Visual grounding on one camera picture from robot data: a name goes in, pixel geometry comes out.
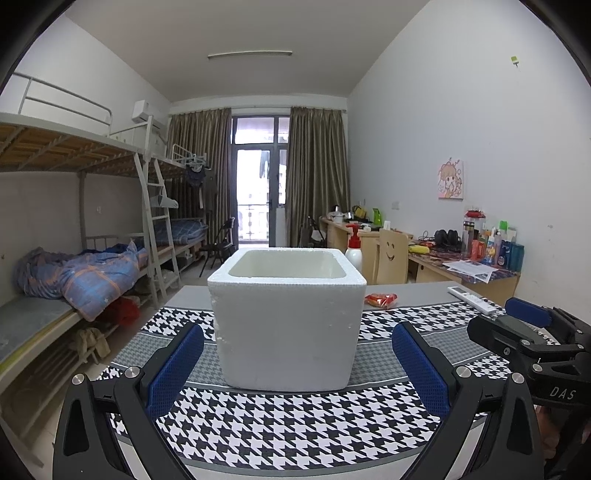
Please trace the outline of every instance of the green bottle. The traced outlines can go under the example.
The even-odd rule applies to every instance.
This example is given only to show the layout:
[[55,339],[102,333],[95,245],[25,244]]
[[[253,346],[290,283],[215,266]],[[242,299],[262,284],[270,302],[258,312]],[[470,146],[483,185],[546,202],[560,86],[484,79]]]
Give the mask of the green bottle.
[[382,226],[382,214],[377,208],[374,208],[374,225]]

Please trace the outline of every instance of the window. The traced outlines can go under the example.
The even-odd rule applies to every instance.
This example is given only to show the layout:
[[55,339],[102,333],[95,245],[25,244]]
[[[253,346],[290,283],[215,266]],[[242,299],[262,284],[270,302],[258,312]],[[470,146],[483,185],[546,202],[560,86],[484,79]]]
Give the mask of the window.
[[236,145],[274,143],[275,119],[255,116],[236,119]]
[[279,139],[278,143],[287,143],[290,135],[290,118],[282,116],[279,118]]
[[279,150],[279,205],[285,205],[285,178],[287,174],[287,150]]

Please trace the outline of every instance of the wooden bed slats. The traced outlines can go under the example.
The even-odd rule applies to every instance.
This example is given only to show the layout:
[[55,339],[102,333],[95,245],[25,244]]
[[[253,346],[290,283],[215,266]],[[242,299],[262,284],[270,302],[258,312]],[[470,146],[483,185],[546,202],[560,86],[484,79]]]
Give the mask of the wooden bed slats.
[[[101,143],[31,125],[0,122],[0,173],[9,171],[62,171],[137,177],[133,145]],[[165,178],[183,175],[183,169],[163,163]]]

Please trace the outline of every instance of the bed ladder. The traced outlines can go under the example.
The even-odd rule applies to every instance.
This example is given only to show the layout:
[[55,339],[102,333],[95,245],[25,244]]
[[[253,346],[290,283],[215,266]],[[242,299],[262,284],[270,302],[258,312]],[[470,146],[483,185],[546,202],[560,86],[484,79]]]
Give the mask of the bed ladder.
[[[150,205],[150,193],[148,191],[148,187],[158,187],[160,192],[163,194],[164,197],[166,195],[166,185],[164,184],[164,178],[162,177],[162,172],[160,172],[160,165],[158,163],[158,159],[151,156],[150,153],[144,154],[144,164],[142,165],[139,160],[139,155],[136,153],[134,155],[135,161],[135,168],[138,172],[139,182],[142,186],[142,198],[144,200],[144,244],[146,250],[148,250],[148,278],[150,279],[150,292],[152,294],[152,300],[154,306],[158,305],[158,292],[155,287],[155,279],[158,279],[158,286],[160,287],[160,292],[162,293],[163,300],[166,301],[167,299],[167,290],[175,283],[178,283],[178,288],[181,288],[181,276],[178,270],[178,263],[177,263],[177,255],[176,250],[174,249],[174,241],[173,241],[173,231],[170,226],[170,213],[167,207],[159,207],[164,210],[164,215],[153,216],[152,215],[152,207]],[[149,183],[148,182],[148,174],[150,172],[150,163],[154,163],[154,170],[156,172],[156,177],[158,179],[158,183]],[[165,247],[163,250],[158,251],[158,245],[156,243],[156,234],[154,232],[154,222],[159,220],[165,220],[166,222],[166,233],[168,236],[168,246]],[[173,262],[173,269],[174,269],[174,277],[168,283],[164,282],[164,276],[162,274],[161,268],[161,261],[160,255],[165,255],[171,253],[171,259]]]

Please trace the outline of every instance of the red pump cap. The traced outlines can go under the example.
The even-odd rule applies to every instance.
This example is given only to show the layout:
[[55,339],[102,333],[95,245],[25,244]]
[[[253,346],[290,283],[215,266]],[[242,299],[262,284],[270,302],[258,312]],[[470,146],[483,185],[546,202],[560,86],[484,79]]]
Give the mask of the red pump cap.
[[361,248],[361,239],[357,236],[359,225],[356,223],[350,223],[347,227],[353,229],[353,235],[349,238],[349,248]]

